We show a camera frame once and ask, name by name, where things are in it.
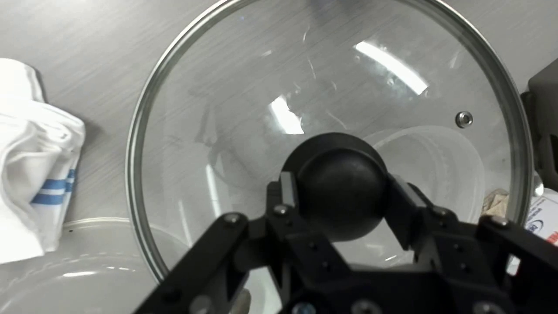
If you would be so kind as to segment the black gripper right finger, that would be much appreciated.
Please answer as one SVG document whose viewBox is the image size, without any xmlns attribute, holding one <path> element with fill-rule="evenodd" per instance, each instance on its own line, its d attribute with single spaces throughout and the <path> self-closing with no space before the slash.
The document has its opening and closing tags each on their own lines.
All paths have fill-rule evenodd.
<svg viewBox="0 0 558 314">
<path fill-rule="evenodd" d="M 391 309 L 424 314 L 558 314 L 558 250 L 505 219 L 461 222 L 417 187 L 391 177 L 386 220 L 410 273 L 386 276 Z"/>
</svg>

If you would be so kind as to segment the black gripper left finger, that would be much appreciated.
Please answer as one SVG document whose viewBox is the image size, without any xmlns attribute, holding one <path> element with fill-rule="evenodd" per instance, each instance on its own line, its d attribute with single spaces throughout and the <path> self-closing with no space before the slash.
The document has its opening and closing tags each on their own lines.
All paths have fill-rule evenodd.
<svg viewBox="0 0 558 314">
<path fill-rule="evenodd" d="M 243 290 L 255 269 L 267 269 L 280 295 L 280 311 L 290 309 L 299 278 L 285 241 L 295 231 L 297 186 L 273 182 L 267 187 L 267 212 L 257 220 L 243 213 L 217 219 L 199 241 L 166 271 L 159 287 L 135 314 L 233 314 L 243 302 Z"/>
</svg>

